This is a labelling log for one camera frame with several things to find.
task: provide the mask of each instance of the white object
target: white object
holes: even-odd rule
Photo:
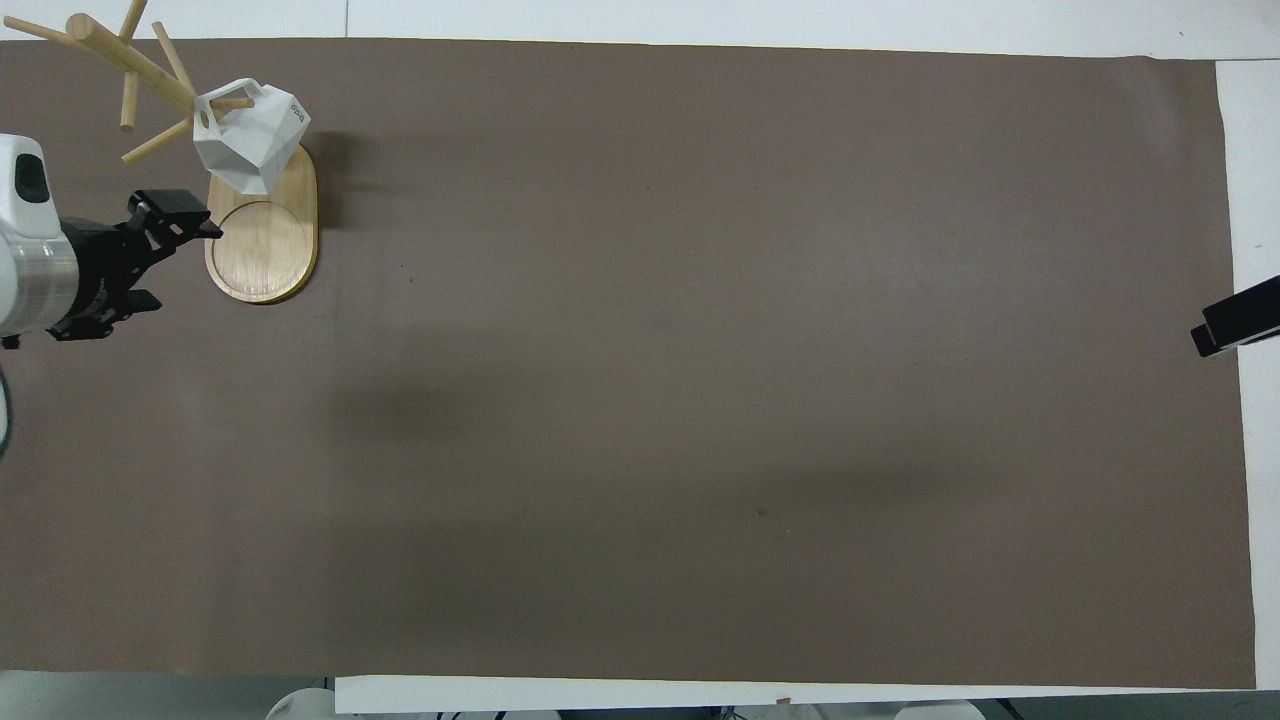
[[[243,90],[252,108],[218,119],[210,101]],[[196,97],[192,141],[205,169],[243,195],[266,195],[280,179],[311,115],[298,99],[252,78],[229,82]]]
[[[355,715],[338,715],[333,710],[333,691],[302,688],[280,698],[266,714],[266,720],[340,720]]]
[[[913,702],[897,711],[893,720],[983,720],[972,702],[963,700],[942,702]]]
[[[4,370],[0,370],[0,455],[9,445],[9,415],[13,409],[9,406],[9,386],[4,382]]]
[[[45,177],[45,151],[0,135],[0,336],[44,329],[76,301],[79,266]]]

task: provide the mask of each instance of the mug handle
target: mug handle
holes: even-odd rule
[[[250,100],[257,101],[262,97],[262,86],[257,83],[256,79],[251,77],[233,79],[232,82],[206,92],[204,95],[196,96],[196,109],[192,117],[192,127],[195,128],[196,140],[219,140],[223,137],[221,128],[218,127],[218,115],[214,114],[214,106],[211,102],[218,100],[223,95],[230,95],[237,90],[243,90]]]

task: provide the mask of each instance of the oval wooden base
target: oval wooden base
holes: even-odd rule
[[[209,182],[209,210],[223,237],[205,241],[209,275],[236,300],[268,305],[296,295],[320,251],[316,170],[301,146],[270,195]]]

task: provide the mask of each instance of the white faceted mug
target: white faceted mug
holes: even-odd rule
[[[243,90],[252,108],[229,110],[221,119],[210,105]],[[253,78],[229,82],[196,97],[192,140],[205,169],[242,195],[266,195],[311,124],[298,99]]]

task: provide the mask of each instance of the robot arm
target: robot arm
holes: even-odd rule
[[[143,273],[198,237],[221,237],[186,190],[140,190],[115,225],[59,218],[40,145],[0,135],[0,338],[46,329],[59,341],[105,338],[160,301],[133,290]]]

